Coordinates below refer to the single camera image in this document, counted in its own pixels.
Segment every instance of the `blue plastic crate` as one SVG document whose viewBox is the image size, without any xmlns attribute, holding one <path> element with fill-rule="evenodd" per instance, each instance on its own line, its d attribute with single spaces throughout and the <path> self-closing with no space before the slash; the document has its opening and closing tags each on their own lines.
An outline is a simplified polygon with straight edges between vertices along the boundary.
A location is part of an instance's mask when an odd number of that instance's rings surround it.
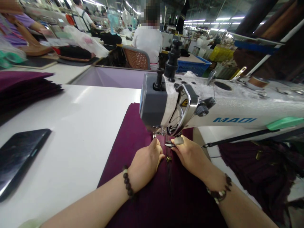
<svg viewBox="0 0 304 228">
<path fill-rule="evenodd" d="M 192 71 L 194 74 L 197 74 L 199 77 L 203 76 L 203 73 L 208 69 L 208 67 L 212 64 L 211 62 L 196 56 L 205 63 L 194 63 L 194 62 L 187 62 L 187 61 L 177 61 L 178 68 L 176 73 L 184 73 L 187 71 Z"/>
</svg>

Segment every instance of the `maroon fabric stack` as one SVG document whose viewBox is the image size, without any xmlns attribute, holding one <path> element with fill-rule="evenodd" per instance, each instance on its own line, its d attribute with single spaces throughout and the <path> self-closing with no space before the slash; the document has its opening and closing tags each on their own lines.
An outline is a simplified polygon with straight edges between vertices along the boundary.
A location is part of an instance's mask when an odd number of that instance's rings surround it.
<svg viewBox="0 0 304 228">
<path fill-rule="evenodd" d="M 44 79 L 52 75 L 54 74 L 22 71 L 0 72 L 0 114 L 61 92 L 63 89 L 60 85 Z"/>
<path fill-rule="evenodd" d="M 233 170 L 243 188 L 259 202 L 263 211 L 273 221 L 284 224 L 285 202 L 296 177 L 295 170 L 286 162 L 285 154 L 289 158 L 294 157 L 301 168 L 304 168 L 304 158 L 287 152 L 281 145 L 275 148 L 252 142 L 225 143 L 219 145 L 219 150 L 226 165 Z M 258 151 L 261 151 L 259 160 L 256 159 Z"/>
<path fill-rule="evenodd" d="M 183 131 L 192 139 L 192 129 Z M 107 225 L 110 227 L 227 227 L 214 199 L 202 181 L 189 173 L 178 156 L 164 146 L 165 138 L 158 136 L 164 154 L 171 162 L 162 160 L 151 182 L 127 201 Z M 148 146 L 152 134 L 139 116 L 139 104 L 127 110 L 112 147 L 98 187 L 130 165 L 136 151 Z"/>
</svg>

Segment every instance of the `hand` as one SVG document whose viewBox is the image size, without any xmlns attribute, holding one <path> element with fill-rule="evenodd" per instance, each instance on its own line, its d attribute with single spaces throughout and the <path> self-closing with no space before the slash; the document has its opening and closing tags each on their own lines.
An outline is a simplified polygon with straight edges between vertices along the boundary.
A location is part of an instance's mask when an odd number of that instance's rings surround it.
<svg viewBox="0 0 304 228">
<path fill-rule="evenodd" d="M 207 186 L 210 180 L 215 177 L 214 175 L 222 176 L 222 171 L 209 161 L 198 144 L 183 135 L 182 137 L 184 144 L 176 145 L 171 149 L 176 152 L 181 163 L 189 172 L 200 178 Z"/>
<path fill-rule="evenodd" d="M 149 146 L 139 149 L 128 169 L 129 179 L 134 193 L 145 187 L 154 177 L 160 161 L 165 157 L 158 139 Z"/>
</svg>

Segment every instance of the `work table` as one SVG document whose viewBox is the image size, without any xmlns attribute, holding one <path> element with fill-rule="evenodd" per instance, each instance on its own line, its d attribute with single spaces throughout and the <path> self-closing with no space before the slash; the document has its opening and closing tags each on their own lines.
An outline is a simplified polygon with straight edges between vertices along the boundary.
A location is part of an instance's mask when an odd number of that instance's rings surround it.
<svg viewBox="0 0 304 228">
<path fill-rule="evenodd" d="M 32 72 L 48 72 L 54 73 L 53 76 L 48 77 L 46 79 L 56 83 L 56 84 L 69 84 L 72 82 L 77 76 L 81 75 L 84 71 L 89 69 L 91 65 L 87 66 L 70 66 L 62 63 L 57 63 L 51 67 L 46 69 L 31 69 L 24 67 L 12 67 L 10 69 L 6 69 L 4 71 L 32 71 Z"/>
<path fill-rule="evenodd" d="M 140 89 L 62 88 L 0 127 L 0 147 L 17 132 L 52 130 L 18 189 L 0 203 L 1 228 L 45 221 L 96 189 L 127 108 L 139 103 L 141 94 Z"/>
</svg>

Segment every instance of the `yellow crate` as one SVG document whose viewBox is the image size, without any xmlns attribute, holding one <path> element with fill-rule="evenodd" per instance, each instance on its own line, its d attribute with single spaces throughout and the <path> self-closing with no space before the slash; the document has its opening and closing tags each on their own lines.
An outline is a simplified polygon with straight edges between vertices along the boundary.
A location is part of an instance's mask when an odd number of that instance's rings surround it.
<svg viewBox="0 0 304 228">
<path fill-rule="evenodd" d="M 226 60 L 230 60 L 233 58 L 234 50 L 230 50 L 228 48 L 224 48 L 221 45 L 217 45 L 211 55 L 209 56 L 209 59 L 214 62 L 223 62 Z"/>
</svg>

